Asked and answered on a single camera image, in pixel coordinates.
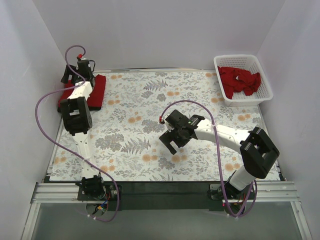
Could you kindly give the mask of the red t-shirts in basket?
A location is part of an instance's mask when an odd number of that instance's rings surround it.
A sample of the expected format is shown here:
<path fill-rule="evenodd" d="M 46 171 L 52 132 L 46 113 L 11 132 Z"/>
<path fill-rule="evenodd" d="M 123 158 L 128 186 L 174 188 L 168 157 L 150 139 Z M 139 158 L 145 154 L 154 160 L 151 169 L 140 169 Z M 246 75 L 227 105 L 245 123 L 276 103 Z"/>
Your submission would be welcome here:
<path fill-rule="evenodd" d="M 219 66 L 218 72 L 228 99 L 232 99 L 234 93 L 241 92 L 244 92 L 246 96 L 251 96 L 258 91 L 262 82 L 259 72 L 252 74 L 245 69 L 227 66 Z"/>

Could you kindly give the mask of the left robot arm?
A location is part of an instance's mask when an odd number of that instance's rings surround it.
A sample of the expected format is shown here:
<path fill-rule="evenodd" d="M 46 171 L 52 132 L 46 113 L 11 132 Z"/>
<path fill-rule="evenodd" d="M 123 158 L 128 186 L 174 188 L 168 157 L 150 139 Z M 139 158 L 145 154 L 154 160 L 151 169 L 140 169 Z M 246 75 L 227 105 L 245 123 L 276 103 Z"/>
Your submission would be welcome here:
<path fill-rule="evenodd" d="M 87 100 L 95 87 L 95 77 L 90 62 L 91 60 L 79 54 L 77 65 L 66 67 L 61 81 L 67 83 L 71 77 L 75 89 L 70 96 L 60 101 L 59 107 L 64 128 L 71 134 L 77 153 L 84 158 L 81 163 L 81 183 L 78 186 L 82 188 L 84 195 L 101 200 L 107 191 L 103 185 L 101 172 L 92 166 L 96 164 L 91 142 L 93 120 Z"/>

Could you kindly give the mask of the red t-shirt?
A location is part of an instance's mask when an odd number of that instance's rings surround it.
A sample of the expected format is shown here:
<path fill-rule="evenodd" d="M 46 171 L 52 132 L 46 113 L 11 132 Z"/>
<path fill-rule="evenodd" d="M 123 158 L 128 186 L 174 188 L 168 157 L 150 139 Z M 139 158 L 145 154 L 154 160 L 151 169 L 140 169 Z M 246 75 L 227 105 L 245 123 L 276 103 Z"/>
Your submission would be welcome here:
<path fill-rule="evenodd" d="M 96 75 L 95 76 L 95 86 L 93 88 L 92 93 L 90 94 L 89 98 L 87 99 L 87 105 L 90 111 L 99 111 L 102 108 L 105 89 L 106 89 L 106 82 L 107 79 L 103 75 Z M 74 86 L 72 81 L 69 79 L 68 83 L 64 84 L 64 88 L 69 88 Z M 57 104 L 57 111 L 60 113 L 60 102 L 64 99 L 67 99 L 73 92 L 73 89 L 65 90 L 61 95 L 58 104 Z"/>

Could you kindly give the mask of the folded black t-shirt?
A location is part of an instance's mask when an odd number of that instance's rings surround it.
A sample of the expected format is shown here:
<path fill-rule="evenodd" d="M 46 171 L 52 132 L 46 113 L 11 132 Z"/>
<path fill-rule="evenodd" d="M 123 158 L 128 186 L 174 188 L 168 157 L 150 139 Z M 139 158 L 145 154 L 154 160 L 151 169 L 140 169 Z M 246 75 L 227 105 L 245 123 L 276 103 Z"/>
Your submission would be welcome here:
<path fill-rule="evenodd" d="M 62 108 L 61 108 L 62 104 L 63 103 L 67 103 L 67 102 L 68 102 L 67 99 L 63 99 L 58 103 L 58 108 L 57 108 L 57 112 L 58 113 L 62 112 Z M 87 103 L 88 109 L 90 111 L 99 111 L 102 108 L 102 102 L 89 101 L 88 100 L 86 103 Z M 79 107 L 78 107 L 78 105 L 76 103 L 75 104 L 72 103 L 71 107 L 70 107 L 70 110 L 77 111 L 77 110 L 79 110 Z"/>

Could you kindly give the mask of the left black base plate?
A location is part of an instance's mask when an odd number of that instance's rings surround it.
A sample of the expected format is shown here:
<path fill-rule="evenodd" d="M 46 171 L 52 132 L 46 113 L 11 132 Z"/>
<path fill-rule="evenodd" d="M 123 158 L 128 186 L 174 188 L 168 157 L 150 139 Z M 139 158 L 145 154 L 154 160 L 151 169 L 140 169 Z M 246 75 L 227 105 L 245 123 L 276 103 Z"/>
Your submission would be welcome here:
<path fill-rule="evenodd" d="M 114 184 L 107 184 L 103 187 L 80 187 L 77 195 L 78 201 L 102 201 L 109 199 L 110 201 L 117 201 L 118 197 L 121 199 L 122 185 L 118 185 L 118 190 Z"/>

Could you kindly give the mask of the aluminium frame rail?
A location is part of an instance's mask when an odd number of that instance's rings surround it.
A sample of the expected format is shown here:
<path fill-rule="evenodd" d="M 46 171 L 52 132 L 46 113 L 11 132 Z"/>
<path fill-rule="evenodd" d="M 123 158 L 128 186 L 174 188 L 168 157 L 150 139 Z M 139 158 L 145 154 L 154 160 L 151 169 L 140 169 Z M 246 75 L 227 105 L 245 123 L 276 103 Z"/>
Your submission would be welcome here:
<path fill-rule="evenodd" d="M 209 198 L 212 182 L 123 182 L 119 211 L 112 202 L 102 220 L 88 213 L 72 183 L 39 183 L 32 196 L 24 240 L 310 240 L 295 185 L 258 183 L 248 214 L 234 218 Z"/>

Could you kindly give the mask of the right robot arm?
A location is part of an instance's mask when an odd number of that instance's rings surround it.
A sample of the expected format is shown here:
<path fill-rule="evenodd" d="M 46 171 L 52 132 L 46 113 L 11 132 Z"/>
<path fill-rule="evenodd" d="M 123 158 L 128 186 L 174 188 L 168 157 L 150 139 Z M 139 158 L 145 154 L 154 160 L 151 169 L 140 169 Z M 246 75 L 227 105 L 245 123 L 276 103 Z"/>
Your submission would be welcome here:
<path fill-rule="evenodd" d="M 177 151 L 171 143 L 182 148 L 191 139 L 209 141 L 241 155 L 243 166 L 219 188 L 220 192 L 225 190 L 228 199 L 239 198 L 254 180 L 265 179 L 280 155 L 268 134 L 260 127 L 255 127 L 253 130 L 240 130 L 221 124 L 213 125 L 203 116 L 187 117 L 178 110 L 160 117 L 159 122 L 167 127 L 159 140 L 172 155 Z"/>

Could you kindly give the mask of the white plastic laundry basket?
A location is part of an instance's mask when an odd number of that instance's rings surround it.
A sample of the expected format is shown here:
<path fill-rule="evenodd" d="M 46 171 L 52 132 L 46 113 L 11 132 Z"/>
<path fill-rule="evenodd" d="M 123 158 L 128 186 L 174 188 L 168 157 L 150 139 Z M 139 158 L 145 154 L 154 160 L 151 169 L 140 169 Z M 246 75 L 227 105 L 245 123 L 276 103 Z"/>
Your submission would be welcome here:
<path fill-rule="evenodd" d="M 263 68 L 254 55 L 250 54 L 229 54 L 229 55 L 218 55 L 213 59 L 218 83 L 221 88 L 224 103 L 229 107 L 240 107 L 240 106 L 256 106 L 264 101 L 271 100 L 273 93 L 271 87 L 266 79 Z M 251 74 L 260 73 L 261 84 L 257 92 L 253 95 L 246 96 L 244 92 L 234 93 L 232 99 L 226 97 L 224 88 L 221 82 L 218 67 L 232 67 L 250 71 Z"/>

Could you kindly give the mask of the floral patterned table mat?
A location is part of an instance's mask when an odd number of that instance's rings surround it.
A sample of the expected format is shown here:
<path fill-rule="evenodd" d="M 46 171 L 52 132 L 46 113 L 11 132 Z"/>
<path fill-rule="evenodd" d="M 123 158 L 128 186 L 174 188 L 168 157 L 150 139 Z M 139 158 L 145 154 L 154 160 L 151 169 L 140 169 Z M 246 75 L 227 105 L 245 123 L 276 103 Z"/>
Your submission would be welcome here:
<path fill-rule="evenodd" d="M 217 124 L 252 130 L 265 126 L 257 106 L 228 107 L 213 71 L 105 74 L 101 110 L 92 112 L 90 139 L 106 181 L 218 181 L 243 162 L 241 156 L 208 141 L 191 140 L 171 154 L 159 137 L 161 113 L 213 117 Z"/>

